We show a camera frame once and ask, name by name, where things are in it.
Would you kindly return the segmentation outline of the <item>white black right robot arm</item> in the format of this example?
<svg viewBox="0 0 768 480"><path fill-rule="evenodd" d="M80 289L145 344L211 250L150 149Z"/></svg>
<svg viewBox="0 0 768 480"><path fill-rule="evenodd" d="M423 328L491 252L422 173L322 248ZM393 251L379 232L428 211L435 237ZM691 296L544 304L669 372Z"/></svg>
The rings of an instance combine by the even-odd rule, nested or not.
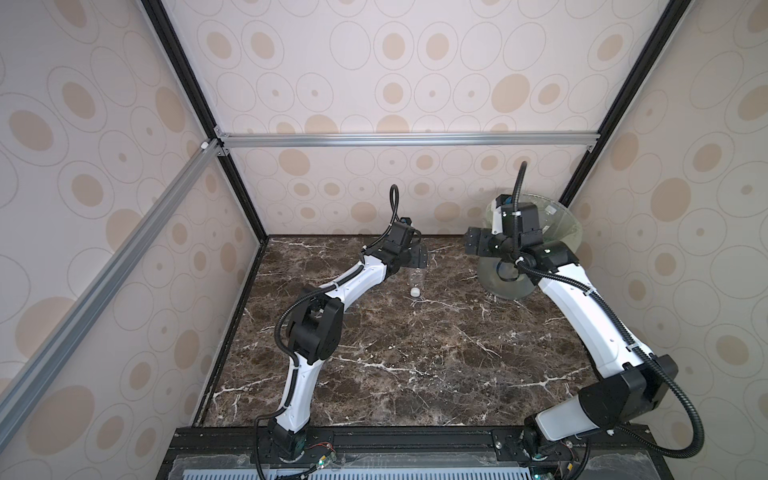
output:
<svg viewBox="0 0 768 480"><path fill-rule="evenodd" d="M502 195L494 202L492 224L471 228L466 251L493 258L537 286L565 315L598 371L596 383L526 421L528 436L555 442L573 435L608 430L656 409L667 394L668 378L678 369L668 355L654 359L651 349L631 333L589 280L575 253L562 241L545 241L538 208Z"/></svg>

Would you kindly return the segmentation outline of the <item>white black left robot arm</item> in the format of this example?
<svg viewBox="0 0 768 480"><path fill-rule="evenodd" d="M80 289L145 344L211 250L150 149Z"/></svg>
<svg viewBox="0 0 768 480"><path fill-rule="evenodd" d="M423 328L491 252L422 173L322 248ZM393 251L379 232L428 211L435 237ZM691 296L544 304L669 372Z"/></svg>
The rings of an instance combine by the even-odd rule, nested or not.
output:
<svg viewBox="0 0 768 480"><path fill-rule="evenodd" d="M363 247L350 269L321 286L304 288L281 315L274 337L288 355L289 369L279 407L261 419L284 455L296 458L304 449L317 380L340 343L346 310L401 269L426 264L421 232L410 218L397 217L381 238Z"/></svg>

